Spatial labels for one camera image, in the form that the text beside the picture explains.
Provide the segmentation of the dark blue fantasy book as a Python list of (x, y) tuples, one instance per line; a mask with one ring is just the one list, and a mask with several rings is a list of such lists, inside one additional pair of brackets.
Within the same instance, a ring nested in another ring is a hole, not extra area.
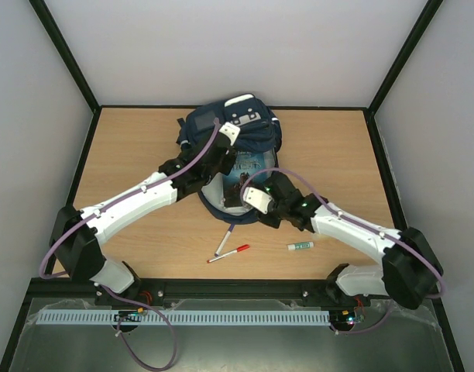
[(222, 176), (223, 206), (230, 212), (246, 212), (240, 192), (248, 178), (266, 166), (264, 153), (238, 151), (234, 167), (229, 175)]

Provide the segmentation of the navy blue student backpack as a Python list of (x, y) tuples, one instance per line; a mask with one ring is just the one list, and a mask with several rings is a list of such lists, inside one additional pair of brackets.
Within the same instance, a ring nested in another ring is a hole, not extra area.
[(250, 187), (260, 186), (271, 175), (270, 169), (278, 166), (280, 120), (263, 101), (247, 93), (202, 105), (185, 119), (178, 119), (177, 144), (183, 150), (195, 146), (212, 132), (215, 119), (240, 128), (234, 144), (236, 159), (229, 174), (217, 174), (198, 196), (216, 219), (234, 225), (252, 224), (257, 221), (256, 212), (241, 202), (241, 187), (250, 177)]

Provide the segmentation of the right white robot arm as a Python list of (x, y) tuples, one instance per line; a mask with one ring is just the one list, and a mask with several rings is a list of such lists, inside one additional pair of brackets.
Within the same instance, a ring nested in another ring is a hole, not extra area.
[(328, 297), (341, 304), (356, 295), (387, 296), (408, 309), (441, 295), (443, 268), (424, 234), (415, 228), (383, 227), (350, 214), (316, 191), (303, 195), (285, 174), (274, 172), (243, 200), (258, 220), (275, 229), (288, 221), (300, 231), (336, 239), (365, 254), (372, 266), (348, 264), (327, 284)]

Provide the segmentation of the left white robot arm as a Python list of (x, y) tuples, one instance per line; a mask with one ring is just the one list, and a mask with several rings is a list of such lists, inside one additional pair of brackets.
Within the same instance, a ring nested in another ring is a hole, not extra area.
[(46, 265), (56, 257), (63, 267), (61, 273), (71, 280), (90, 281), (119, 300), (136, 300), (142, 287), (139, 276), (126, 262), (107, 258), (101, 248), (128, 225), (199, 192), (217, 174), (230, 171), (236, 136), (235, 130), (214, 131), (203, 143), (184, 148), (119, 195), (81, 210), (70, 205), (60, 209), (39, 276), (49, 278)]

